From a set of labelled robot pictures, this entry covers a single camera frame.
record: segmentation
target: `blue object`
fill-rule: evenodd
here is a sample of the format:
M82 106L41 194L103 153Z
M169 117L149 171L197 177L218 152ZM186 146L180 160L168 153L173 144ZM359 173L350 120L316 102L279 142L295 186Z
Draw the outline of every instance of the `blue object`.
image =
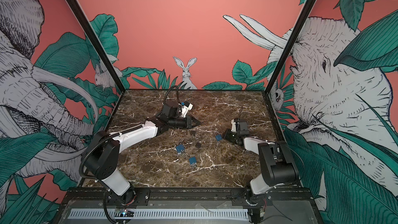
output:
M222 139L221 134L216 135L216 139L217 139L217 141L220 141Z
M185 147L182 144L179 144L176 146L177 154L181 154L184 150Z
M196 157L191 157L191 158L189 159L189 163L190 163L191 165L196 164Z

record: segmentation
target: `black frame post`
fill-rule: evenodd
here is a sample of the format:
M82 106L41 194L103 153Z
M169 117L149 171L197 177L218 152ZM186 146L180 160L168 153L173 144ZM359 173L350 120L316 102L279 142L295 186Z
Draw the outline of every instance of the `black frame post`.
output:
M290 55L290 51L293 48L293 45L295 44L302 27L304 26L305 21L308 18L308 15L310 14L312 7L314 6L316 0L306 0L304 3L304 6L301 9L300 15L297 18L296 24L292 30L292 33L287 40L286 46L283 49L283 52L281 54L281 57L279 58L279 61L276 65L276 68L271 76L271 79L268 82L268 85L266 87L266 94L268 95L271 91L272 86L274 85L276 79L279 76L279 73L281 72L283 66L285 65L286 59Z
M112 79L115 81L116 87L119 88L121 94L123 94L126 89L124 88L122 81L117 76L112 63L108 60L107 54L103 49L101 42L98 40L98 37L94 30L91 27L90 22L88 21L86 15L84 14L83 10L81 9L77 0L66 0L69 7L73 11L74 15L76 16L77 20L79 21L81 27L83 28L84 32L87 35L87 38L90 40L91 44L93 45L94 49L98 53L98 56L101 58L102 62L105 64L108 72L111 74Z

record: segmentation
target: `animal eye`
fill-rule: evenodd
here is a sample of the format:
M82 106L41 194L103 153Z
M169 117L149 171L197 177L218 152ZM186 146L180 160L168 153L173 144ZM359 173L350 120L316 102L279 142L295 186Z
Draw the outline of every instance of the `animal eye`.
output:
M324 71L326 73L326 61L325 60L322 62L322 68L324 69Z

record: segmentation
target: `marble surface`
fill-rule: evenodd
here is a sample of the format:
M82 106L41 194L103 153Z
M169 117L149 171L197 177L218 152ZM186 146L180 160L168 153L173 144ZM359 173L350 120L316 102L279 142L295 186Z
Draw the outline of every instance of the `marble surface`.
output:
M127 91L110 123L108 132L133 127L162 108L164 91ZM176 101L175 91L169 100ZM169 130L124 150L119 156L119 169L137 187L243 187L260 174L258 155L242 152L226 140L217 141L215 134L231 128L238 117L248 122L252 136L276 140L275 131L261 92L247 91L180 91L180 100L194 105L190 111L201 121L191 130ZM176 145L186 150L177 155ZM191 168L188 158L196 157ZM83 187L101 187L85 180Z

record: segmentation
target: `brown marble tabletop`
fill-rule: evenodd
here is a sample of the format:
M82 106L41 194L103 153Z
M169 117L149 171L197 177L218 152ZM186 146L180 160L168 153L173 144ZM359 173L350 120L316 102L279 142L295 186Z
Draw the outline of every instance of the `brown marble tabletop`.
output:
M165 91L127 91L111 120L108 132L117 132L140 124L162 108ZM137 187L244 187L260 174L258 155L242 152L215 134L231 128L238 117L248 122L250 135L276 140L275 131L261 92L248 91L180 91L180 100L194 105L190 113L201 125L191 130L169 130L160 136L127 148L119 155L118 168ZM168 98L176 101L175 91ZM176 145L185 152L177 155ZM196 157L191 168L188 159ZM83 187L101 187L86 179Z

